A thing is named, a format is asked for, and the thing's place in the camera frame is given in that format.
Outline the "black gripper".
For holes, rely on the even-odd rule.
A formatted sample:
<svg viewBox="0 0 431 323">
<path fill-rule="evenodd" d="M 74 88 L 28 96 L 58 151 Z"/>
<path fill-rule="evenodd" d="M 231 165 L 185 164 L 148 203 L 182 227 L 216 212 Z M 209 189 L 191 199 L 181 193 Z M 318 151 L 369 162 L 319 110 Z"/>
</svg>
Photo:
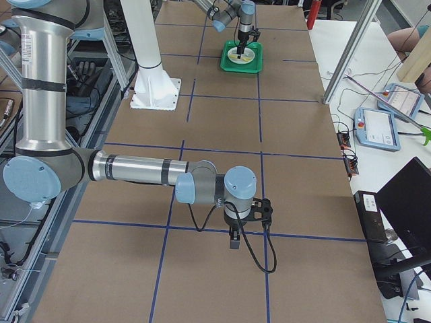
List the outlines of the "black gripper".
<svg viewBox="0 0 431 323">
<path fill-rule="evenodd" d="M 246 44 L 249 40 L 249 34 L 250 32 L 243 32 L 242 30 L 238 31 L 238 41 L 239 44 L 237 45 L 237 59 L 242 59 L 242 48 L 246 47 Z"/>
<path fill-rule="evenodd" d="M 224 214 L 224 221 L 229 226 L 229 234 L 230 234 L 230 249 L 239 249 L 240 247 L 240 222 L 242 225 L 246 225 L 247 220 L 241 219 L 238 221 L 237 219 L 233 219 L 229 217 L 227 214 Z"/>
</svg>

